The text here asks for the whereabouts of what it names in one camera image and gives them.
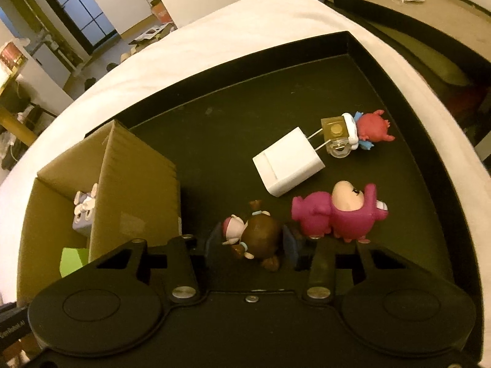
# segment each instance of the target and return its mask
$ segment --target cable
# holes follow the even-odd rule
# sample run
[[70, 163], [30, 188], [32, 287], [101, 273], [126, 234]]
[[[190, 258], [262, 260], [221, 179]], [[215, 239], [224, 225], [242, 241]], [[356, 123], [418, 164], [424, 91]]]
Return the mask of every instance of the cable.
[[310, 140], [314, 135], [318, 135], [323, 129], [317, 130], [315, 133], [313, 133], [310, 137], [307, 138], [307, 140]]
[[320, 150], [320, 148], [322, 148], [324, 145], [326, 145], [327, 143], [331, 142], [332, 140], [327, 140], [325, 143], [323, 143], [322, 145], [319, 145], [317, 148], [315, 148], [314, 151], [318, 151]]
[[16, 162], [18, 162], [19, 160], [16, 159], [14, 154], [12, 153], [12, 146], [9, 146], [9, 150], [10, 150], [10, 155], [12, 156], [12, 159], [14, 159]]

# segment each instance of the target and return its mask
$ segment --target red toy figure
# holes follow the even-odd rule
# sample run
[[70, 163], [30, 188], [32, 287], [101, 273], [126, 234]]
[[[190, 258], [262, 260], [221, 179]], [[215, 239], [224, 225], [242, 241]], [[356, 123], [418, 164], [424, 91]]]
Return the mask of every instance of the red toy figure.
[[358, 138], [362, 141], [394, 141], [393, 135], [387, 134], [390, 127], [388, 120], [382, 119], [384, 111], [379, 109], [374, 113], [366, 113], [357, 120]]

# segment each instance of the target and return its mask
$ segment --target cardboard flap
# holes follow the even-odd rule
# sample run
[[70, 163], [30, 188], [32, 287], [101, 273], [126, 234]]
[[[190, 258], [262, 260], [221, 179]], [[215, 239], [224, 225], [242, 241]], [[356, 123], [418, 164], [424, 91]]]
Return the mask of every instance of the cardboard flap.
[[107, 140], [114, 124], [114, 121], [107, 123], [63, 152], [38, 172], [38, 179], [72, 202], [78, 190], [90, 192], [99, 181]]
[[87, 238], [72, 229], [73, 201], [35, 179], [25, 210], [19, 249], [17, 303], [24, 306], [61, 278], [63, 248], [83, 248]]
[[179, 235], [175, 165], [116, 123], [107, 141], [89, 261], [134, 238], [165, 245]]

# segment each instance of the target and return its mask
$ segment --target pink toy figure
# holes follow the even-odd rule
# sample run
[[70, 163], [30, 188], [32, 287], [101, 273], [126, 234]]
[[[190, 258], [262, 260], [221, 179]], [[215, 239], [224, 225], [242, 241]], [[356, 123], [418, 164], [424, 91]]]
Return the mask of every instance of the pink toy figure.
[[383, 110], [374, 113], [366, 113], [357, 120], [358, 138], [362, 141], [394, 141], [393, 135], [387, 134], [390, 127], [388, 120], [382, 119]]
[[241, 239], [242, 233], [246, 229], [246, 224], [240, 217], [232, 214], [231, 217], [227, 217], [223, 222], [223, 236], [225, 242], [222, 245], [233, 245]]
[[366, 236], [375, 221], [387, 218], [387, 205], [377, 200], [375, 184], [365, 185], [365, 193], [347, 181], [338, 182], [332, 190], [331, 225], [336, 238], [345, 242], [359, 240], [368, 243]]
[[317, 239], [331, 232], [331, 195], [328, 192], [314, 192], [303, 199], [292, 200], [292, 219], [300, 221], [305, 236]]

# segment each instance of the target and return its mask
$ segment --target tray rim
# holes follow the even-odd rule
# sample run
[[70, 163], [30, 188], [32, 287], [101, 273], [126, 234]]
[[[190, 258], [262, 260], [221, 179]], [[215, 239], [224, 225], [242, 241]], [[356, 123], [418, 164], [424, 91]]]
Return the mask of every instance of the tray rim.
[[349, 31], [281, 44], [222, 63], [144, 98], [100, 126], [117, 120], [131, 130], [222, 88], [273, 71], [339, 55], [350, 56], [362, 71], [396, 121], [413, 154], [443, 230], [455, 284], [467, 292], [476, 305], [476, 325], [464, 350], [479, 361], [484, 336], [482, 287], [472, 237], [457, 192], [433, 141], [413, 108], [390, 76]]

